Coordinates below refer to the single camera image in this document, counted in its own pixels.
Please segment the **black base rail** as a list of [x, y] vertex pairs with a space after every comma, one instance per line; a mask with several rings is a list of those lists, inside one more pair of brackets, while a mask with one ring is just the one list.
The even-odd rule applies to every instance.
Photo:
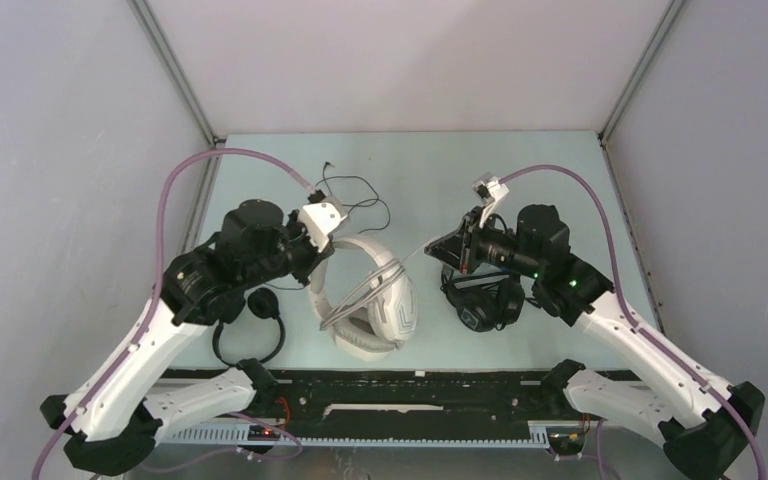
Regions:
[[584, 432], [596, 417], [543, 385], [542, 371], [279, 370], [265, 399], [244, 408], [290, 417], [291, 434], [369, 439], [526, 439], [537, 426]]

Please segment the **aluminium corner frame post right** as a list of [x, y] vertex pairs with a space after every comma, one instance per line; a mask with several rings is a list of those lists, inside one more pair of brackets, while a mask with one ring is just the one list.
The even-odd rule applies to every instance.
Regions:
[[606, 147], [622, 122], [635, 95], [642, 87], [646, 76], [654, 65], [669, 35], [675, 28], [680, 16], [688, 6], [688, 0], [670, 0], [638, 58], [629, 78], [614, 103], [602, 129], [599, 132], [600, 144]]

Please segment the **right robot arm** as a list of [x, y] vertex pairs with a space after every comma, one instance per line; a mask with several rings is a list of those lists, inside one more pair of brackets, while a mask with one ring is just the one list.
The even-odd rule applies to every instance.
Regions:
[[661, 447], [689, 479], [723, 478], [757, 443], [763, 393], [714, 374], [646, 322], [618, 286], [572, 253], [569, 228], [554, 206], [522, 208], [515, 230], [481, 225], [483, 211], [465, 214], [426, 254], [462, 274], [487, 264], [531, 278], [542, 310], [608, 347], [647, 386], [639, 390], [565, 360], [541, 392], [548, 414], [566, 418], [577, 410], [632, 431]]

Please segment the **aluminium corner frame post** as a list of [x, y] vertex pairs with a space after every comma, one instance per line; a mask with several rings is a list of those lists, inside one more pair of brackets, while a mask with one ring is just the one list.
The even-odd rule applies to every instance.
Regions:
[[622, 122], [635, 95], [642, 87], [646, 76], [654, 65], [669, 35], [675, 28], [680, 16], [688, 6], [688, 0], [670, 0], [638, 58], [629, 78], [614, 103], [602, 129], [599, 132], [600, 144], [606, 147]]
[[128, 0], [127, 4], [143, 30], [163, 70], [166, 72], [172, 87], [184, 105], [189, 118], [197, 127], [205, 143], [208, 146], [216, 146], [223, 143], [224, 137], [220, 136], [211, 125], [151, 2], [146, 0]]

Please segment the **black blue gaming headset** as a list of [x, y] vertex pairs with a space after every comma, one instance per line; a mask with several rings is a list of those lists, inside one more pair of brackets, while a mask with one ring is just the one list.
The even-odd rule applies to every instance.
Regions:
[[519, 275], [491, 272], [456, 276], [446, 267], [440, 273], [441, 287], [458, 319], [477, 333], [503, 330], [516, 323], [526, 295]]

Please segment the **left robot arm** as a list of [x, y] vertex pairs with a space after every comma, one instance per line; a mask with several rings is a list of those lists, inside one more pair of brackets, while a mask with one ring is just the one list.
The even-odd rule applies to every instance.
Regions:
[[152, 394], [151, 388], [191, 342], [236, 320], [249, 290], [285, 276], [307, 284], [333, 253], [333, 234], [345, 217], [321, 193], [288, 213], [268, 201], [247, 200], [225, 215], [204, 244], [174, 258], [102, 367], [73, 393], [49, 396], [41, 405], [48, 425], [66, 437], [72, 466], [120, 475], [181, 430], [225, 414], [271, 412], [277, 383], [254, 358], [173, 392]]

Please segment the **white grey gaming headset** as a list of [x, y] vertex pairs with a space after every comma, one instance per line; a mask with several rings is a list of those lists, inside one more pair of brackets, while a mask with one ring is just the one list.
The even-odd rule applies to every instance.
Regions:
[[374, 238], [348, 235], [331, 242], [336, 249], [359, 250], [376, 269], [337, 305], [325, 289], [328, 262], [320, 264], [307, 287], [320, 329], [347, 354], [367, 362], [380, 361], [401, 349], [416, 331], [416, 289], [405, 262]]

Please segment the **aluminium corner frame post left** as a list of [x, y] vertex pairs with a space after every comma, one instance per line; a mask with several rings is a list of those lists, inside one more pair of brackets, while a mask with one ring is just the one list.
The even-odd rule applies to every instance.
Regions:
[[166, 72], [172, 87], [184, 105], [189, 118], [197, 127], [205, 143], [208, 146], [216, 146], [223, 143], [224, 137], [220, 136], [211, 125], [151, 2], [146, 0], [128, 0], [127, 4], [143, 30], [163, 70]]

